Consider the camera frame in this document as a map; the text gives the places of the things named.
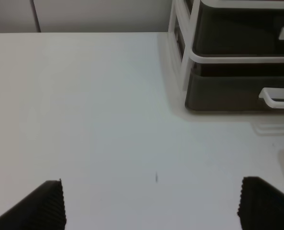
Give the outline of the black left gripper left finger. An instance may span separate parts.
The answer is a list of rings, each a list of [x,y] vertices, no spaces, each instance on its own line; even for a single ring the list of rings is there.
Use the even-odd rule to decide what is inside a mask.
[[[48,180],[0,216],[0,230],[64,230],[67,223],[61,180]]]

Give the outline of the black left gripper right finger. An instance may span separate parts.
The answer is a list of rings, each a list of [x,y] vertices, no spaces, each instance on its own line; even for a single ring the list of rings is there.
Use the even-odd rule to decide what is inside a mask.
[[[260,177],[244,177],[237,215],[243,230],[284,230],[284,193]]]

